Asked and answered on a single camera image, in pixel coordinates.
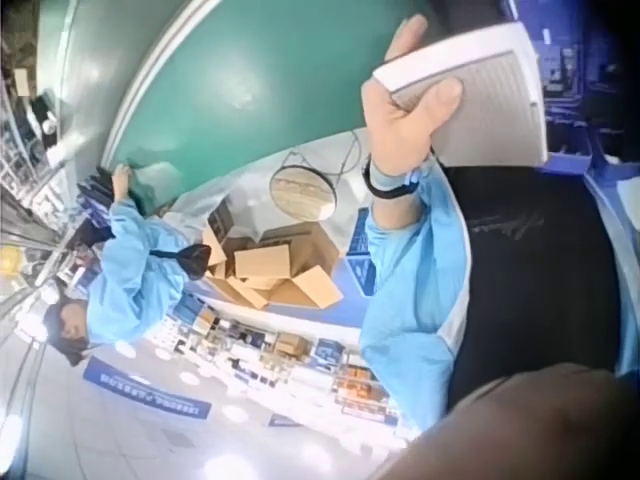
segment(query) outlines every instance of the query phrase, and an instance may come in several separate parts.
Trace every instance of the hand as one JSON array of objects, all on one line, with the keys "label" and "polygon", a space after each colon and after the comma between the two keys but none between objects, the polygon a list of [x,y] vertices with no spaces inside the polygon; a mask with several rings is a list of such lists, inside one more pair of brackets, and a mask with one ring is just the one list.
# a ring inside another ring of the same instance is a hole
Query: hand
[{"label": "hand", "polygon": [[111,176],[113,184],[113,201],[120,202],[125,200],[129,195],[129,177],[131,176],[131,168],[128,165],[120,164],[116,167],[116,171]]},{"label": "hand", "polygon": [[[385,60],[405,55],[420,46],[427,19],[415,15],[396,31]],[[430,88],[412,112],[398,107],[375,78],[362,85],[362,108],[371,141],[371,159],[387,175],[402,175],[420,166],[431,149],[431,134],[460,104],[462,83],[447,78]]]}]

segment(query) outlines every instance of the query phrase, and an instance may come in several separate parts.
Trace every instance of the light blue jacket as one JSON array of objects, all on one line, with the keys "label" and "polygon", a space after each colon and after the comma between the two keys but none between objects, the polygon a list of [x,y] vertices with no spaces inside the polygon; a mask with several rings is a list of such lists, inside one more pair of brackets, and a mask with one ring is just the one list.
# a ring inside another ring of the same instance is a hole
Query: light blue jacket
[{"label": "light blue jacket", "polygon": [[[639,360],[640,269],[628,232],[588,177],[611,238],[620,277],[620,374]],[[447,390],[469,304],[471,250],[462,212],[441,168],[428,166],[419,195],[423,217],[402,230],[378,228],[369,215],[377,293],[365,316],[362,355],[402,412],[421,430],[445,413]]]},{"label": "light blue jacket", "polygon": [[149,255],[177,252],[187,240],[161,220],[145,220],[130,200],[109,212],[114,239],[104,245],[102,272],[89,286],[91,344],[132,341],[160,322],[182,296],[187,275],[176,260]]}]

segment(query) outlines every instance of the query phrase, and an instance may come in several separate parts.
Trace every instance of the blue banner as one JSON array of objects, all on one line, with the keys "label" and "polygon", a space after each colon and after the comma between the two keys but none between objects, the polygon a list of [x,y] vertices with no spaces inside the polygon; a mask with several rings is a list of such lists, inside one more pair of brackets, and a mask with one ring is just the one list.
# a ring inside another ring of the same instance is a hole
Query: blue banner
[{"label": "blue banner", "polygon": [[184,417],[205,419],[211,404],[163,392],[133,380],[129,375],[95,357],[89,359],[83,378],[121,397]]},{"label": "blue banner", "polygon": [[271,415],[271,418],[269,419],[269,426],[270,427],[301,427],[302,425],[300,425],[298,422],[294,422],[289,417],[285,417],[284,415],[279,415],[277,413],[274,413],[273,415]]}]

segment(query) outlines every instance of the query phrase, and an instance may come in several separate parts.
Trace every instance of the black bag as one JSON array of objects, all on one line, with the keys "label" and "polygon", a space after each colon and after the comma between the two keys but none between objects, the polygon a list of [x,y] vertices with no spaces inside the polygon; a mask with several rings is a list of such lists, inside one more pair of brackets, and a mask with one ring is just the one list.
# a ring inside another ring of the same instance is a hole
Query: black bag
[{"label": "black bag", "polygon": [[159,258],[175,258],[178,265],[185,271],[189,280],[200,280],[204,277],[209,265],[211,247],[202,243],[189,245],[179,252],[163,252],[161,250],[151,250],[151,255]]}]

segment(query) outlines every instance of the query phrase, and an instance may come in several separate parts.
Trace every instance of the black wristband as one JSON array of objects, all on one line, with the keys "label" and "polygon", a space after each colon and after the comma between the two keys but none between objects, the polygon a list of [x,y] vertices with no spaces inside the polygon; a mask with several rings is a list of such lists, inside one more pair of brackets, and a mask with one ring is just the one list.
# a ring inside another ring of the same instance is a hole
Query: black wristband
[{"label": "black wristband", "polygon": [[417,190],[419,185],[418,182],[413,182],[392,190],[378,190],[371,184],[371,157],[369,157],[367,163],[362,169],[362,178],[364,179],[364,184],[367,186],[367,189],[371,192],[371,195],[376,198],[382,198],[383,200],[393,200],[394,198],[410,195]]}]

